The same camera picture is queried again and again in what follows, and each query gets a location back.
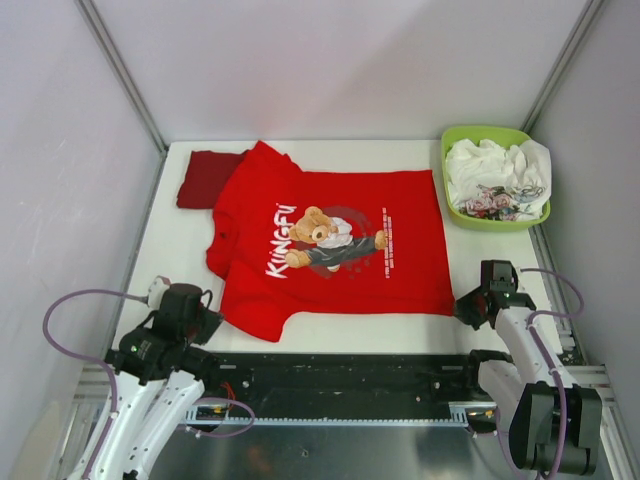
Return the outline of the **bright red kungfu t-shirt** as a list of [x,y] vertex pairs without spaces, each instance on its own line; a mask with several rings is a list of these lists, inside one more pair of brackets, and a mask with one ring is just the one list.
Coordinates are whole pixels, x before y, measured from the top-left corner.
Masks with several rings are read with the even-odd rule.
[[449,316],[454,295],[429,170],[301,169],[258,142],[213,209],[208,268],[220,310],[243,332],[278,341],[295,314]]

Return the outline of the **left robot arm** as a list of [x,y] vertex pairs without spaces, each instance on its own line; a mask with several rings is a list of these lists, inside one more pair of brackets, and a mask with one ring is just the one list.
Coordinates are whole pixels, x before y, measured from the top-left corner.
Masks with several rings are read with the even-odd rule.
[[150,288],[149,314],[106,355],[115,383],[71,478],[148,478],[187,410],[219,392],[219,361],[203,348],[223,320],[210,296],[185,283]]

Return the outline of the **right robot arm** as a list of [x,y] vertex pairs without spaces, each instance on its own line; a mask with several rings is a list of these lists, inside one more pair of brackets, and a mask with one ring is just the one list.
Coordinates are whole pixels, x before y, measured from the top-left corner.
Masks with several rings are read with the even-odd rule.
[[479,286],[454,304],[456,319],[473,329],[489,325],[507,347],[471,351],[462,391],[495,402],[495,434],[517,472],[589,476],[599,451],[601,396],[579,384],[539,330],[544,312],[520,289],[518,274],[509,261],[484,260]]

